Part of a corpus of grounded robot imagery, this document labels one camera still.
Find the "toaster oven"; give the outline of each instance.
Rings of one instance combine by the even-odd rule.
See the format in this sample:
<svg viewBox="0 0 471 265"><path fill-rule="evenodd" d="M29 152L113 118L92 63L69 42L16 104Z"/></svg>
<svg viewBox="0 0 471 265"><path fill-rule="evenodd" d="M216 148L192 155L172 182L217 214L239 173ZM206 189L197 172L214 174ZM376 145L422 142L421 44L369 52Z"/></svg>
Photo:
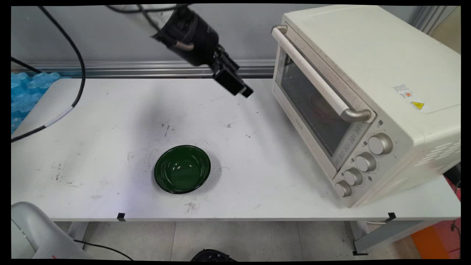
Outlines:
<svg viewBox="0 0 471 265"><path fill-rule="evenodd" d="M461 55L378 6L283 15L273 93L348 207L461 161Z"/></svg>

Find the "blue packing material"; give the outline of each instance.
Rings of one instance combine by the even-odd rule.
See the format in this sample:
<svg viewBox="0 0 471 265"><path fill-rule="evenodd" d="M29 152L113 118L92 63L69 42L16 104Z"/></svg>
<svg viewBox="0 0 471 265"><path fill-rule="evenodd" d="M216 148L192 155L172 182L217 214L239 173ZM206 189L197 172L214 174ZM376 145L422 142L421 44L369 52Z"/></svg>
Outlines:
<svg viewBox="0 0 471 265"><path fill-rule="evenodd" d="M18 128L32 108L55 81L58 73L40 73L33 77L26 73L11 73L11 134Z"/></svg>

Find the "label sticker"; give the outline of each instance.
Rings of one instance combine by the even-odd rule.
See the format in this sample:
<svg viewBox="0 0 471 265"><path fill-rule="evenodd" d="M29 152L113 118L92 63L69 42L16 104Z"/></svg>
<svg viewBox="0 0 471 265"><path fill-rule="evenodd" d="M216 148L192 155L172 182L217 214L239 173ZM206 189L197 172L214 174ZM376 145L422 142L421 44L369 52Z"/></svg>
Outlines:
<svg viewBox="0 0 471 265"><path fill-rule="evenodd" d="M413 104L414 106L416 106L419 110L422 109L422 107L424 106L423 103L414 102L414 101L412 101L412 104Z"/></svg>
<svg viewBox="0 0 471 265"><path fill-rule="evenodd" d="M421 112L426 112L425 103L417 97L417 95L414 95L414 93L408 89L405 85L398 85L398 86L393 86L392 87L397 94L399 94L403 99L405 99L413 108L415 108L418 111Z"/></svg>

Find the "white table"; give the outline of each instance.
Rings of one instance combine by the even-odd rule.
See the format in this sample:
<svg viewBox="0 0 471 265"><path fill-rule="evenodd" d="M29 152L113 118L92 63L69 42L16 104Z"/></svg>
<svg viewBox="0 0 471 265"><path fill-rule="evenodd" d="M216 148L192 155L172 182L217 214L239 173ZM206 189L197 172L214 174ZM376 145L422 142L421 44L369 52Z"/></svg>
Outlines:
<svg viewBox="0 0 471 265"><path fill-rule="evenodd" d="M88 79L77 107L11 144L11 203L54 221L385 220L421 226L461 216L444 178L346 208L271 93L270 79L229 94L212 79ZM75 99L79 79L55 82L13 136ZM159 156L190 144L210 157L199 189L170 194L153 177Z"/></svg>

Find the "floor tile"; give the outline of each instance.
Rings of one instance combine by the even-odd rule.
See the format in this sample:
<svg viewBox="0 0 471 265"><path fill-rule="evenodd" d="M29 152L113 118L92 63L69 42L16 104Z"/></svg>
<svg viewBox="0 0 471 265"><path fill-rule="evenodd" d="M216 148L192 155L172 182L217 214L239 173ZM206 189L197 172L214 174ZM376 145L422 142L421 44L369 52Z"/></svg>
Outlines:
<svg viewBox="0 0 471 265"><path fill-rule="evenodd" d="M208 248L236 261L302 260L296 222L177 222L172 261Z"/></svg>
<svg viewBox="0 0 471 265"><path fill-rule="evenodd" d="M353 256L348 222L298 222L298 227L305 261L421 258L410 237L372 249L367 256Z"/></svg>
<svg viewBox="0 0 471 265"><path fill-rule="evenodd" d="M64 231L67 234L67 231L69 231L70 223L71 222L54 222L62 231Z"/></svg>
<svg viewBox="0 0 471 265"><path fill-rule="evenodd" d="M90 222L84 241L114 248L134 260L169 261L175 222ZM96 259L126 260L119 253L85 246Z"/></svg>

